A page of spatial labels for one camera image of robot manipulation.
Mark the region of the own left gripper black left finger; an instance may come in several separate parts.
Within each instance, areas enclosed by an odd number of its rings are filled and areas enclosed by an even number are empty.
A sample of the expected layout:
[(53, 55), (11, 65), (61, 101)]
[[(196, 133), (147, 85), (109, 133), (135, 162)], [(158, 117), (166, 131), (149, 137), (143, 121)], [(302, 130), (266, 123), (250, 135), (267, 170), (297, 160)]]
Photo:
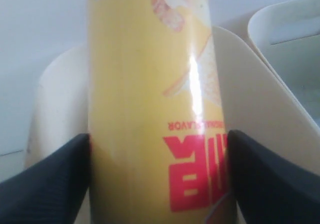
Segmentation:
[(88, 134), (0, 185), (2, 224), (73, 224), (91, 180)]

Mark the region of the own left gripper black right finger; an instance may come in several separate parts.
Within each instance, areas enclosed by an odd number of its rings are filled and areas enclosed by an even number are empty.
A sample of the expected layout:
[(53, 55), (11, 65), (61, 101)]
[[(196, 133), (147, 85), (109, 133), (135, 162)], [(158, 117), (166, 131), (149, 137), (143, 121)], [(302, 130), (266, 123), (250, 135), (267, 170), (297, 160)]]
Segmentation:
[(247, 224), (318, 224), (320, 177), (242, 131), (227, 135), (231, 185)]

